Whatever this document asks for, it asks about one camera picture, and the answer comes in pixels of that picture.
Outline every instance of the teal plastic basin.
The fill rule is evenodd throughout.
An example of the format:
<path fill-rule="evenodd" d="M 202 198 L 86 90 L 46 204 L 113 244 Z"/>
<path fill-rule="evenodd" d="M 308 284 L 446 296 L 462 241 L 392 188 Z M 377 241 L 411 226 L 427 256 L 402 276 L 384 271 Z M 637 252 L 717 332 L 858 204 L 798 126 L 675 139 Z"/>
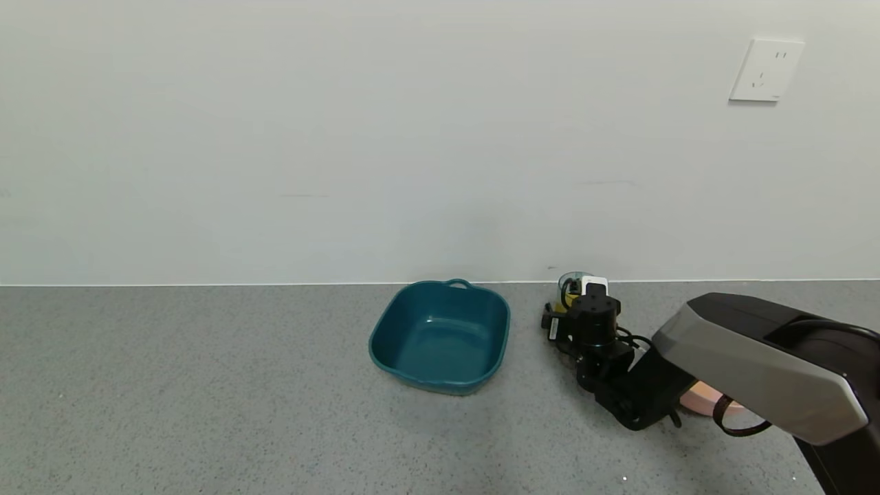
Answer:
<path fill-rule="evenodd" d="M 413 387 L 451 395 L 495 374 L 510 328 L 507 301 L 460 278 L 400 290 L 370 335 L 376 366 Z"/>

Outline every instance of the wall outlet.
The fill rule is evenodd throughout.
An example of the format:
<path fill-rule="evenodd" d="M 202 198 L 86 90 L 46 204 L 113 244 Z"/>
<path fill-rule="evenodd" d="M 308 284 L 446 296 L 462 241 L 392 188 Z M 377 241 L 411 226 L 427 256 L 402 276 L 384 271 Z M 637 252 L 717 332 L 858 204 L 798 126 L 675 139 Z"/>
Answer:
<path fill-rule="evenodd" d="M 731 100 L 779 101 L 795 75 L 803 41 L 752 40 Z"/>

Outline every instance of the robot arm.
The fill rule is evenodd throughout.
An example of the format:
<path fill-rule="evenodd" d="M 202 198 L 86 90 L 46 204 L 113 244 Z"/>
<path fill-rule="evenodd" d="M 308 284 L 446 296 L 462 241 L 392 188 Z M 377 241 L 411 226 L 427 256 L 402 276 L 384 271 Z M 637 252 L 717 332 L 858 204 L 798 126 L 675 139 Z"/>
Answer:
<path fill-rule="evenodd" d="M 608 324 L 584 306 L 550 314 L 575 342 Z M 605 365 L 620 350 L 582 347 L 578 363 L 590 364 L 578 367 L 578 381 L 584 386 L 591 375 L 597 401 L 641 430 L 675 417 L 678 399 L 702 380 L 792 434 L 826 493 L 871 493 L 880 466 L 880 340 L 852 328 L 763 299 L 710 293 L 669 319 L 631 369 Z"/>

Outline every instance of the yellow component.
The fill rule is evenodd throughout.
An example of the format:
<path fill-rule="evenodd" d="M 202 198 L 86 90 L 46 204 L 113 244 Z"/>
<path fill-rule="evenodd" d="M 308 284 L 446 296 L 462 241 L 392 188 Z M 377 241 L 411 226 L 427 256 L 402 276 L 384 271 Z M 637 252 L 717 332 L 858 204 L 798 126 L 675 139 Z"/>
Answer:
<path fill-rule="evenodd" d="M 568 307 L 571 307 L 571 305 L 575 302 L 575 299 L 577 299 L 578 296 L 580 296 L 580 294 L 572 294 L 570 292 L 566 292 L 565 293 L 565 304 L 568 304 Z M 553 306 L 553 310 L 556 313 L 565 313 L 566 311 L 568 311 L 568 309 L 566 309 L 562 305 L 561 301 L 555 302 L 555 304 Z"/>

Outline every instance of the pink object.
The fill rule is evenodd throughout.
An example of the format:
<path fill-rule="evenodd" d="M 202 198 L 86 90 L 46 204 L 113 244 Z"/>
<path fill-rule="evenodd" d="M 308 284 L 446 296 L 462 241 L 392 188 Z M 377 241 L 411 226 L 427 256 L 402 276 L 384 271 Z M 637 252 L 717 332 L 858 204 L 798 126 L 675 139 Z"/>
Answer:
<path fill-rule="evenodd" d="M 712 410 L 715 408 L 715 403 L 717 403 L 720 398 L 721 392 L 711 388 L 702 381 L 698 381 L 696 385 L 691 387 L 690 390 L 681 396 L 681 405 L 698 414 L 712 416 Z M 743 410 L 745 410 L 745 408 L 739 403 L 732 403 L 727 409 L 727 414 L 725 416 L 737 414 L 743 412 Z"/>

